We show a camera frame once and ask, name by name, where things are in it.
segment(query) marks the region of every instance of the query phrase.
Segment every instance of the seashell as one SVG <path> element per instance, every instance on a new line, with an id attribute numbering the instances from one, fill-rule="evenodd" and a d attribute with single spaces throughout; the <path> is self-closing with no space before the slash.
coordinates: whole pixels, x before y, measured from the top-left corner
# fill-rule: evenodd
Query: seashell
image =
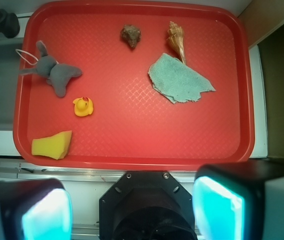
<path id="1" fill-rule="evenodd" d="M 169 38 L 167 39 L 168 44 L 170 45 L 171 48 L 173 48 L 177 52 L 181 61 L 186 65 L 186 58 L 185 58 L 184 45 L 183 45 L 183 39 L 184 39 L 183 28 L 171 21 L 170 29 L 167 32 L 169 34 Z"/>

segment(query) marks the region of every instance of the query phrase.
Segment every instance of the rubber duck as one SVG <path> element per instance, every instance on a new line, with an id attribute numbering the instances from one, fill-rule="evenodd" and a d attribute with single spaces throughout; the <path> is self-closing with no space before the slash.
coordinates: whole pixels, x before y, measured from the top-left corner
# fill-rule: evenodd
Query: rubber duck
<path id="1" fill-rule="evenodd" d="M 80 97 L 73 101 L 74 112 L 79 117 L 85 117 L 93 113 L 93 102 L 88 97 Z"/>

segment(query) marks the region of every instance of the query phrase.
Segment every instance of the sponge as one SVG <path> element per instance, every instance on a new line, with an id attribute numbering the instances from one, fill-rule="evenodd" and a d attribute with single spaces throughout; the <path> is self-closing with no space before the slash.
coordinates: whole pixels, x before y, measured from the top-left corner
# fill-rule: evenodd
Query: sponge
<path id="1" fill-rule="evenodd" d="M 34 139 L 32 155 L 41 155 L 53 159 L 63 159 L 68 153 L 72 131 L 62 131 L 56 135 Z"/>

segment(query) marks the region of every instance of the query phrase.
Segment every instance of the plush toy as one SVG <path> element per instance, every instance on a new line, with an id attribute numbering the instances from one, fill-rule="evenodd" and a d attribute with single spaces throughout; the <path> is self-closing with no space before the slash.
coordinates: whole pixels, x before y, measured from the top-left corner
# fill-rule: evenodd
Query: plush toy
<path id="1" fill-rule="evenodd" d="M 41 54 L 36 67 L 22 69 L 20 70 L 20 74 L 38 74 L 47 78 L 46 82 L 53 86 L 56 95 L 60 98 L 64 97 L 66 94 L 66 85 L 69 80 L 82 75 L 82 71 L 78 67 L 58 63 L 55 58 L 48 55 L 46 46 L 42 41 L 38 41 L 36 46 Z"/>

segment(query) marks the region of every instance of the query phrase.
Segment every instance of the blue rag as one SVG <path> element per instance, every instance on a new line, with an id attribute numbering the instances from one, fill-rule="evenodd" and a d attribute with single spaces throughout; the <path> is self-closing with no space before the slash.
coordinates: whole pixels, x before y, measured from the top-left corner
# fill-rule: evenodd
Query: blue rag
<path id="1" fill-rule="evenodd" d="M 215 91 L 209 80 L 166 53 L 150 67 L 148 74 L 153 88 L 172 103 L 196 102 L 201 92 Z"/>

